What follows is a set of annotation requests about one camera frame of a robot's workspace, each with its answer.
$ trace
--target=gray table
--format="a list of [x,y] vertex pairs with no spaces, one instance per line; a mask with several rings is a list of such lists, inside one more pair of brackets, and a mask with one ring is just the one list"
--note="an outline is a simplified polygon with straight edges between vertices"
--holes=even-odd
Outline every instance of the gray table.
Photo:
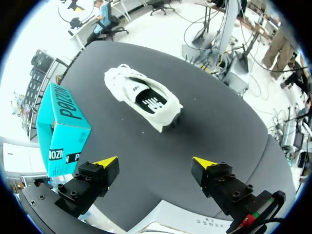
[[[179,128],[159,133],[104,84],[104,72],[126,63],[169,88],[180,100]],[[229,219],[207,199],[190,170],[193,156],[226,162],[254,194],[282,190],[281,214],[295,194],[282,150],[268,136],[253,109],[232,90],[199,68],[159,51],[96,41],[77,58],[62,85],[92,126],[80,161],[118,156],[120,174],[95,205],[125,230],[140,222],[162,199],[201,215]]]

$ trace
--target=teal box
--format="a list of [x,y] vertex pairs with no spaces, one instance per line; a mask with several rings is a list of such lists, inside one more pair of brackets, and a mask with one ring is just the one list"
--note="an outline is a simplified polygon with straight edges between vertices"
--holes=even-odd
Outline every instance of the teal box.
[[69,90],[50,82],[37,117],[38,142],[49,177],[74,173],[90,131]]

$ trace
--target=shoe insole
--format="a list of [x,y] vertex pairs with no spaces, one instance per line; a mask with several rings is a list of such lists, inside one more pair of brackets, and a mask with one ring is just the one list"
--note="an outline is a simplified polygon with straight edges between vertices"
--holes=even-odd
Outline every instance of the shoe insole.
[[136,104],[144,111],[154,114],[166,104],[167,100],[153,89],[143,90],[136,97]]

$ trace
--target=white sneaker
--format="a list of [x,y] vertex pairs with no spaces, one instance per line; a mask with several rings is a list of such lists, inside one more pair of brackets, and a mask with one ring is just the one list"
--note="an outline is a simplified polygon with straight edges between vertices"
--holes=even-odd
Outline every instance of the white sneaker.
[[126,64],[105,72],[104,81],[118,101],[126,102],[160,133],[178,124],[183,106],[164,85]]

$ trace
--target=office chair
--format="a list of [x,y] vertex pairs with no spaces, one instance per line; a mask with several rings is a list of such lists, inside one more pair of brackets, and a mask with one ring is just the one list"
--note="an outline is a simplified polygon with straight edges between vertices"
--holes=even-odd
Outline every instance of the office chair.
[[124,27],[115,28],[116,26],[119,25],[121,20],[119,20],[116,16],[112,16],[111,1],[107,2],[107,9],[108,9],[108,19],[110,20],[111,24],[106,27],[100,22],[100,20],[98,20],[97,22],[94,23],[94,24],[98,24],[102,27],[102,31],[101,31],[99,37],[101,37],[102,35],[106,35],[106,37],[103,38],[103,40],[110,37],[112,39],[112,41],[114,41],[114,35],[116,33],[126,32],[127,34],[129,34],[128,30],[126,30]]
[[151,12],[151,16],[153,15],[153,13],[155,11],[158,11],[158,10],[162,10],[164,12],[164,15],[166,15],[166,11],[165,9],[171,9],[173,11],[176,11],[174,8],[172,8],[171,6],[165,6],[165,4],[168,4],[170,3],[171,0],[150,0],[149,2],[147,2],[148,5],[151,5],[153,7],[153,10]]

